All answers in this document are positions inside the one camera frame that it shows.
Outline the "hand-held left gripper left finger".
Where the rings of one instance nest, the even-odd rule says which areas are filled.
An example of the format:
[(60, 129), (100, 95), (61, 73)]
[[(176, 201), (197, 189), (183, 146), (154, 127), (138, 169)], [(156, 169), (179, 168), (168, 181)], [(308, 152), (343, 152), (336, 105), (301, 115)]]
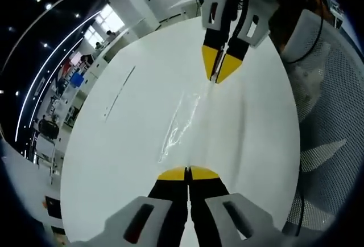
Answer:
[(103, 231), (70, 246), (180, 246), (187, 222), (187, 169), (159, 175), (148, 196), (139, 196), (110, 216)]

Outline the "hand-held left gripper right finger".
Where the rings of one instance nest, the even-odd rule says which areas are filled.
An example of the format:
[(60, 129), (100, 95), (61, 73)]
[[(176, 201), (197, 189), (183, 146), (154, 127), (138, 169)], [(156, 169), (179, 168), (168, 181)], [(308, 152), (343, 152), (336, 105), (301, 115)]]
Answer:
[(239, 193), (231, 194), (214, 171), (190, 166), (191, 217), (200, 246), (284, 246), (272, 216)]

